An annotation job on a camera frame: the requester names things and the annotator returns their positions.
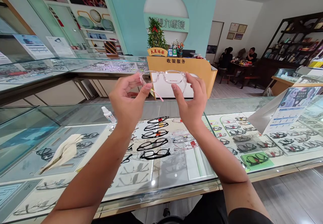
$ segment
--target door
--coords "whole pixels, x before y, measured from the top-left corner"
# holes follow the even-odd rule
[[[208,43],[207,53],[205,56],[205,58],[209,60],[211,64],[214,63],[215,54],[218,49],[222,28],[223,28],[223,22],[212,21],[209,43]]]

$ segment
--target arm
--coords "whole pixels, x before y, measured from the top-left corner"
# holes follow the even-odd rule
[[[186,73],[194,91],[194,98],[185,101],[181,89],[172,84],[178,102],[180,117],[197,140],[214,172],[219,177],[225,197],[227,213],[237,208],[249,208],[270,218],[252,186],[245,170],[236,157],[211,133],[202,121],[207,102],[206,88],[202,79]]]
[[[128,93],[139,85],[142,85],[139,74],[118,80],[109,95],[118,119],[114,131],[70,182],[43,224],[92,222],[104,194],[117,174],[152,87],[151,84],[146,84],[139,94]]]

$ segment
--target white wall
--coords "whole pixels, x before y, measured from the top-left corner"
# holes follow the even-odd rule
[[[318,12],[323,12],[322,0],[270,0],[263,4],[247,44],[254,45],[260,58],[283,19]]]
[[[213,21],[224,22],[215,61],[227,47],[233,48],[233,55],[236,55],[242,48],[247,51],[256,44],[249,44],[248,39],[254,27],[254,23],[261,10],[262,3],[246,0],[216,0]],[[242,40],[226,39],[231,23],[248,25]]]

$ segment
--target store sign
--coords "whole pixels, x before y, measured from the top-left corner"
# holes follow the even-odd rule
[[[188,33],[189,19],[187,18],[154,14],[154,13],[144,13],[146,28],[149,28],[149,17],[157,19],[160,22],[163,30]]]

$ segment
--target picture frame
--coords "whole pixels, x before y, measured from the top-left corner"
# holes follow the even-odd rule
[[[239,24],[237,24],[237,23],[231,23],[229,31],[230,32],[237,32],[238,31],[238,28],[239,28]]]
[[[242,40],[243,34],[236,33],[235,39]]]
[[[244,34],[246,32],[247,27],[248,27],[248,25],[239,24],[237,32]]]
[[[232,40],[233,40],[233,38],[235,37],[235,34],[236,34],[236,33],[231,33],[231,32],[229,32],[229,33],[228,33],[228,36],[226,37],[226,39],[232,39]]]

